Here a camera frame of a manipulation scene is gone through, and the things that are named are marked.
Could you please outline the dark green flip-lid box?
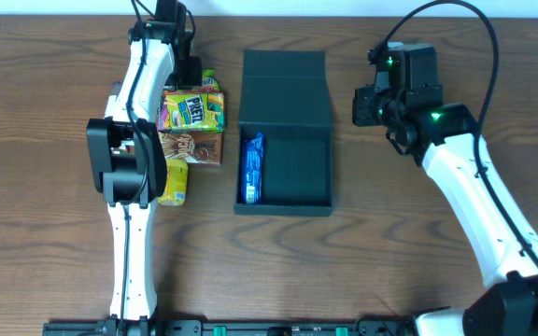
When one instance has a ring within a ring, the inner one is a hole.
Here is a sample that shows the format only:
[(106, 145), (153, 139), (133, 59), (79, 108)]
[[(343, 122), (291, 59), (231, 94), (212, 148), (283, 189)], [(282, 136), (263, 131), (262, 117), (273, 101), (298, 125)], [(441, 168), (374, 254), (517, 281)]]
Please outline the dark green flip-lid box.
[(333, 109), (322, 51), (244, 53), (239, 142), (263, 136), (260, 201), (236, 182), (237, 215), (327, 217), (333, 211)]

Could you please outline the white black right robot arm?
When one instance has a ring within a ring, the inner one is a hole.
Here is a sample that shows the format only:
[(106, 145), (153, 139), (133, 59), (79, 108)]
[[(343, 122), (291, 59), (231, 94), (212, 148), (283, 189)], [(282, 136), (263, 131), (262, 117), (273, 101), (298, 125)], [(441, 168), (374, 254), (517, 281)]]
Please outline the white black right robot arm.
[(463, 104), (444, 105), (430, 44), (388, 43), (369, 53), (375, 82), (356, 89), (355, 125), (384, 126), (443, 192), (477, 259), (485, 293), (466, 309), (414, 319), (418, 335), (538, 335), (538, 234), (492, 164)]

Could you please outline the blue cookie package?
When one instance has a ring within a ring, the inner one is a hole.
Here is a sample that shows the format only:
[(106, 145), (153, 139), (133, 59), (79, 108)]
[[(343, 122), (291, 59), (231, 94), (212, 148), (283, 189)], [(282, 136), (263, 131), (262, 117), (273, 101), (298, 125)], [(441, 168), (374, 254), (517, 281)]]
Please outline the blue cookie package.
[(256, 135), (245, 141), (242, 157), (241, 193), (245, 204), (258, 204), (262, 196), (262, 163), (264, 135)]

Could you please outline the brown Pocky box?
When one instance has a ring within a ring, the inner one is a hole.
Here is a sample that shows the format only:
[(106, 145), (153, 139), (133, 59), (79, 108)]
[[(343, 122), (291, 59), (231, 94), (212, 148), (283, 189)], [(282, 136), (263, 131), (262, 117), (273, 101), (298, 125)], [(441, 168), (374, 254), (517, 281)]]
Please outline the brown Pocky box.
[(181, 159), (188, 164), (220, 166), (223, 133), (159, 133), (167, 159)]

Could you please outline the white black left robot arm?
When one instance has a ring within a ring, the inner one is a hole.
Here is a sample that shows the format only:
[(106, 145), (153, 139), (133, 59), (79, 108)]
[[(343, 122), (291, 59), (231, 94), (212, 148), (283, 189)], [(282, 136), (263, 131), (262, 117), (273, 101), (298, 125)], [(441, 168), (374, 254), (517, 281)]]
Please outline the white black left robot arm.
[(109, 317), (96, 335), (153, 335), (157, 308), (152, 274), (152, 230), (167, 178), (156, 116), (166, 84), (201, 81), (190, 55), (192, 14), (178, 1), (160, 1), (149, 19), (128, 33), (130, 61), (110, 94), (105, 115), (90, 119), (87, 143), (95, 189), (107, 205), (114, 238), (114, 289)]

